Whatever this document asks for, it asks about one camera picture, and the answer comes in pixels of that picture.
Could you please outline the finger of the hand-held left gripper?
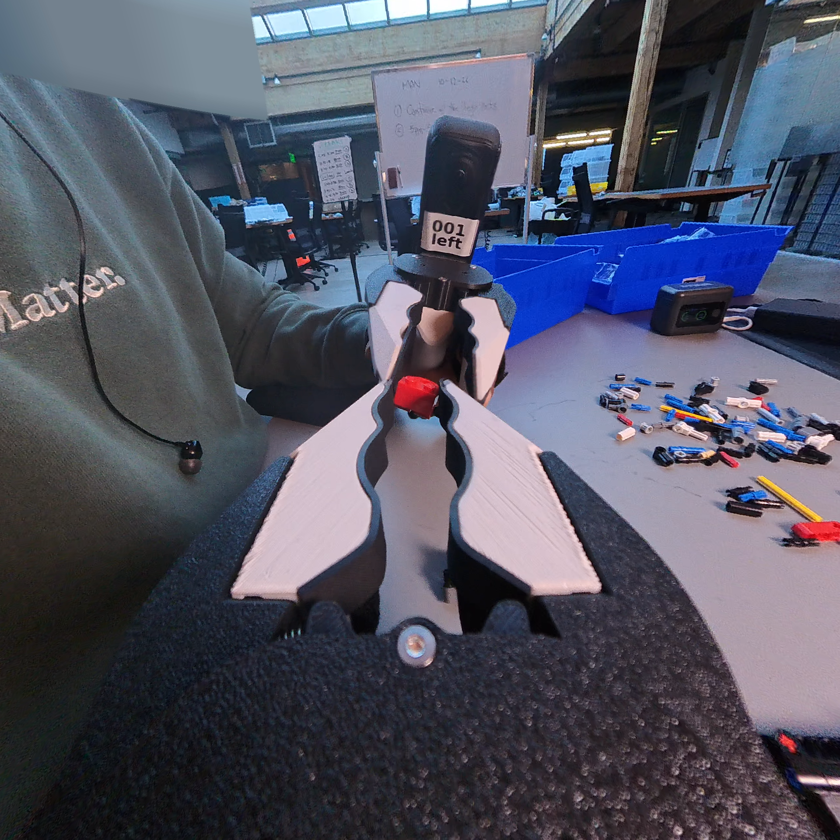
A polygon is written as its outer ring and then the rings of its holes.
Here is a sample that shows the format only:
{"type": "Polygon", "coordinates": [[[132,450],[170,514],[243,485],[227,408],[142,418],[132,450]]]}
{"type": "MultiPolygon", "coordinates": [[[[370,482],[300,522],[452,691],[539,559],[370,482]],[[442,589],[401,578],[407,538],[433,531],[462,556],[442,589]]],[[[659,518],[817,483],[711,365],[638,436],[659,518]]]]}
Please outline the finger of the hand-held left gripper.
{"type": "Polygon", "coordinates": [[[406,332],[412,324],[410,312],[422,299],[422,294],[410,285],[388,280],[369,308],[371,357],[381,382],[393,376],[406,332]]]}
{"type": "Polygon", "coordinates": [[[493,298],[464,298],[458,305],[458,385],[486,406],[496,385],[510,330],[493,298]]]}

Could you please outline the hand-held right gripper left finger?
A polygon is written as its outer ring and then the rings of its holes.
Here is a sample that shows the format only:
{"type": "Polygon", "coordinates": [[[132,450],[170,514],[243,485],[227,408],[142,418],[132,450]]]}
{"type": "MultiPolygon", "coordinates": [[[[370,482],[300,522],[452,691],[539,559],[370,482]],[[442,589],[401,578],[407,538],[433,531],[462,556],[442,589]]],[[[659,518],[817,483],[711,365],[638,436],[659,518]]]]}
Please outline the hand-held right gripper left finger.
{"type": "Polygon", "coordinates": [[[230,592],[310,605],[339,603],[373,633],[385,574],[382,507],[393,383],[376,385],[302,444],[230,592]]]}

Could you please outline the red rounded plate with hole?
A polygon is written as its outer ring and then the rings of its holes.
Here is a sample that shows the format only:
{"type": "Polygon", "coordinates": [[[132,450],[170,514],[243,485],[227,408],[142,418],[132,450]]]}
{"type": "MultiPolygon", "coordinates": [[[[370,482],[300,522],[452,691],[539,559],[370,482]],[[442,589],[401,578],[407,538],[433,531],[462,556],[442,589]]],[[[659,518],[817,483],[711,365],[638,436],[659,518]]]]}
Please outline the red rounded plate with hole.
{"type": "Polygon", "coordinates": [[[428,419],[435,414],[439,395],[436,381],[417,375],[405,375],[395,386],[394,405],[412,418],[428,419]]]}

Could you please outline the brick vehicle model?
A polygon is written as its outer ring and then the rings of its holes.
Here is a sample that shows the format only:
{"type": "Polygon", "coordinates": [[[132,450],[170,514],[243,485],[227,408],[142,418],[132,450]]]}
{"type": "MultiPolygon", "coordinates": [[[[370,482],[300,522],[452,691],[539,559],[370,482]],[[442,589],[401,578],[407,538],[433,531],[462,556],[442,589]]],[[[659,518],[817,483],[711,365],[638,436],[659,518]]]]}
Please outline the brick vehicle model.
{"type": "Polygon", "coordinates": [[[839,738],[778,730],[765,747],[827,838],[839,838],[839,738]]]}

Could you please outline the person's left forearm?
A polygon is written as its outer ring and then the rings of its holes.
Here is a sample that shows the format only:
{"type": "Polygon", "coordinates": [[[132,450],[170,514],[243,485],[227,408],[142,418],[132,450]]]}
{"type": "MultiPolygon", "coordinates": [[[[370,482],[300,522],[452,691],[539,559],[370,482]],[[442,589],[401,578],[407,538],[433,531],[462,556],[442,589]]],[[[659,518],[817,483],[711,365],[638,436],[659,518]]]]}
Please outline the person's left forearm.
{"type": "Polygon", "coordinates": [[[231,255],[205,268],[203,282],[238,385],[376,382],[366,351],[370,320],[364,304],[320,308],[271,285],[231,255]]]}

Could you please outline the grey desk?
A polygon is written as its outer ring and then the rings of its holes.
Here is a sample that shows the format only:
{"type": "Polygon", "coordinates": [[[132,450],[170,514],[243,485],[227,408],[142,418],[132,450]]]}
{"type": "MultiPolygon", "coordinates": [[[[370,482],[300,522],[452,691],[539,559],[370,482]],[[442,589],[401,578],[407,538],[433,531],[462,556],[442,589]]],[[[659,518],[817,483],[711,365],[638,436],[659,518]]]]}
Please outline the grey desk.
{"type": "Polygon", "coordinates": [[[332,643],[338,688],[316,667],[305,686],[338,701],[343,740],[429,743],[464,752],[508,742],[650,740],[698,719],[744,717],[740,694],[707,626],[676,578],[625,522],[572,508],[572,480],[553,453],[543,466],[602,583],[594,594],[543,596],[532,616],[516,600],[494,606],[476,633],[451,636],[415,621],[399,641],[332,643]]]}

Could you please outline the black desk divider strip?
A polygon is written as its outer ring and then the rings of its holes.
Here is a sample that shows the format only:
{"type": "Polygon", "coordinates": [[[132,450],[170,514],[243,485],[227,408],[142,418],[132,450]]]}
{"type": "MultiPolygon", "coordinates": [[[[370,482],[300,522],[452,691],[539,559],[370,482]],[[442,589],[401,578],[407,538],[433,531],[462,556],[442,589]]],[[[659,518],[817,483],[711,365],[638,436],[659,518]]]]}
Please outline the black desk divider strip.
{"type": "Polygon", "coordinates": [[[787,337],[771,333],[729,331],[787,358],[839,379],[839,345],[818,339],[787,337]]]}

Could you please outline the large whiteboard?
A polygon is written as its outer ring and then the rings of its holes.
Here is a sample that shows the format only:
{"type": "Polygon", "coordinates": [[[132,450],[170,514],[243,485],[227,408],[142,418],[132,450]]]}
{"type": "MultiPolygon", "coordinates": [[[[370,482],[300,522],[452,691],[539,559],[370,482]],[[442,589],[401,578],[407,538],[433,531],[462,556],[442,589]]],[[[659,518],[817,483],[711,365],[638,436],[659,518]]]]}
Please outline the large whiteboard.
{"type": "Polygon", "coordinates": [[[422,191],[427,133],[443,115],[492,123],[500,160],[492,185],[526,182],[533,55],[472,59],[371,74],[384,183],[390,168],[398,186],[388,196],[422,191]]]}

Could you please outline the small whiteboard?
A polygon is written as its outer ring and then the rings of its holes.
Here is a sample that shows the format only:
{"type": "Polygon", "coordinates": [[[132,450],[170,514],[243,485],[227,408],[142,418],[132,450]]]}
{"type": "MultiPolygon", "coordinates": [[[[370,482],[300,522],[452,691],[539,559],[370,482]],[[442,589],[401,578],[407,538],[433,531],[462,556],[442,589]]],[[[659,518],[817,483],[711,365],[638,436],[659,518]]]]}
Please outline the small whiteboard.
{"type": "Polygon", "coordinates": [[[322,202],[354,202],[358,199],[351,154],[351,138],[316,141],[312,144],[322,202]]]}

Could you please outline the background office chairs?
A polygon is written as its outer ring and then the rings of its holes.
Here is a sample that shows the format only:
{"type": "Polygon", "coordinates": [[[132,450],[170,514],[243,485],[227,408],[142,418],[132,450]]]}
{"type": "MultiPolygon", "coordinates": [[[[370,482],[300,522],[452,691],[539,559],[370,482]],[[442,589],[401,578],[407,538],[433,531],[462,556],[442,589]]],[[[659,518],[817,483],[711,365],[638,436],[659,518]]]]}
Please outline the background office chairs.
{"type": "Polygon", "coordinates": [[[280,261],[286,277],[274,281],[282,287],[310,285],[319,291],[328,284],[328,273],[338,271],[319,258],[324,245],[316,238],[314,224],[323,216],[320,211],[312,212],[309,202],[303,202],[302,209],[294,213],[284,204],[270,204],[264,198],[223,204],[215,197],[212,204],[224,231],[226,250],[254,268],[280,261]]]}

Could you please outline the pile of small brick pieces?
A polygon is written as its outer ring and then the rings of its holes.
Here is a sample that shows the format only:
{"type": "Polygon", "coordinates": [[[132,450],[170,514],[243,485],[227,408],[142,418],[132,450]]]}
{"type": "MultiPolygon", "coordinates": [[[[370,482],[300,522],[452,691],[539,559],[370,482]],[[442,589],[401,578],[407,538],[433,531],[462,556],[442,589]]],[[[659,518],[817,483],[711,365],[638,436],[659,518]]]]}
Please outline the pile of small brick pieces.
{"type": "Polygon", "coordinates": [[[651,459],[657,446],[665,447],[676,458],[672,466],[723,464],[735,469],[754,456],[772,464],[832,462],[838,421],[780,406],[771,399],[775,385],[766,395],[750,393],[748,385],[736,395],[723,395],[720,382],[709,376],[679,395],[674,381],[615,373],[596,401],[615,417],[613,436],[623,427],[636,428],[635,437],[617,442],[636,441],[651,459]]]}

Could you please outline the background table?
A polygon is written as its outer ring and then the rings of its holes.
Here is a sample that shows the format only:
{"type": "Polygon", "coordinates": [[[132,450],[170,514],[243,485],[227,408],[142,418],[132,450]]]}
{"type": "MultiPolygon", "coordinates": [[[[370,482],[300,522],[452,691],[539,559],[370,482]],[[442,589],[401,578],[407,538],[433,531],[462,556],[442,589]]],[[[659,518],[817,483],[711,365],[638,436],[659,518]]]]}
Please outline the background table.
{"type": "Polygon", "coordinates": [[[694,220],[705,223],[714,203],[725,203],[745,195],[761,196],[770,183],[747,185],[686,186],[636,192],[604,192],[594,196],[594,215],[625,212],[624,228],[646,225],[647,215],[661,212],[670,204],[687,203],[695,208],[694,220]]]}

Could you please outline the yellow brick axle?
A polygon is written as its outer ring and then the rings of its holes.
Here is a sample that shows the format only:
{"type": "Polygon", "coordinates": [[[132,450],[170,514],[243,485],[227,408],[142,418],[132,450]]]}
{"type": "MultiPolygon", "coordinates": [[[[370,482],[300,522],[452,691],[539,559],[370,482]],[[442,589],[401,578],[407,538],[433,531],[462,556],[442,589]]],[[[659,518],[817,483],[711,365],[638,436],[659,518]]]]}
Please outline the yellow brick axle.
{"type": "Polygon", "coordinates": [[[809,522],[824,522],[824,519],[819,514],[807,507],[801,501],[794,498],[792,494],[790,494],[786,490],[783,490],[780,486],[772,482],[769,478],[765,476],[757,476],[756,481],[759,485],[761,485],[762,488],[766,489],[768,492],[770,492],[779,500],[781,500],[783,504],[799,513],[805,520],[809,522]]]}

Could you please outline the black power adapter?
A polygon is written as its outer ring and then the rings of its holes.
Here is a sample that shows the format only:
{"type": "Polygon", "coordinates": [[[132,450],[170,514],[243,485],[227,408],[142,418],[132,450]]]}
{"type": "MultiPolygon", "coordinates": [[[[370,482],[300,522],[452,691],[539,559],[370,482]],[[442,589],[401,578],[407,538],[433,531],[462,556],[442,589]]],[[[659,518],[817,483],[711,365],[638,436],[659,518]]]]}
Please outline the black power adapter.
{"type": "Polygon", "coordinates": [[[777,298],[756,308],[752,328],[764,333],[839,344],[839,305],[777,298]]]}

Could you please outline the wooden post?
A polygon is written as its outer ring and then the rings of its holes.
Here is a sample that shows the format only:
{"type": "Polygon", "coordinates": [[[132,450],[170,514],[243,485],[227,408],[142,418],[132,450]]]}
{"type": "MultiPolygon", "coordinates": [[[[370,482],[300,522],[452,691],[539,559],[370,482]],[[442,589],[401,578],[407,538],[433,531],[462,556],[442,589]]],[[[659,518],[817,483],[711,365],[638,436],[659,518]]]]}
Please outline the wooden post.
{"type": "Polygon", "coordinates": [[[631,192],[646,136],[648,106],[655,82],[668,1],[646,1],[629,93],[623,141],[616,168],[614,191],[631,192]]]}

